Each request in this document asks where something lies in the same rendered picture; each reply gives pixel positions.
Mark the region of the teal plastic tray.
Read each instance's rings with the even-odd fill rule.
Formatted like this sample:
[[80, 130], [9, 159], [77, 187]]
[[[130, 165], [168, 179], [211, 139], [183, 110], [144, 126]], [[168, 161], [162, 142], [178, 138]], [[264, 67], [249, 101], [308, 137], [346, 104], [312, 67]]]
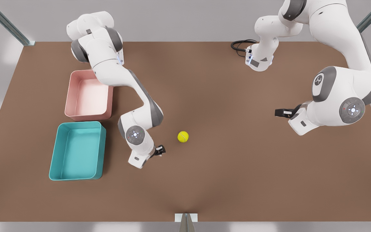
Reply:
[[106, 129], [98, 121], [58, 126], [49, 178], [52, 181], [95, 180], [102, 177]]

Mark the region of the pink plastic tray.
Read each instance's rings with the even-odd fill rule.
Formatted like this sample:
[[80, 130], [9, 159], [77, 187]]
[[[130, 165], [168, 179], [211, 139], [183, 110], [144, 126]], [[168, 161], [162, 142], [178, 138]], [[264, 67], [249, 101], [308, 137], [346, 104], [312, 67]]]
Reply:
[[71, 73], [64, 113], [74, 121], [108, 120], [113, 87], [102, 84], [92, 70]]

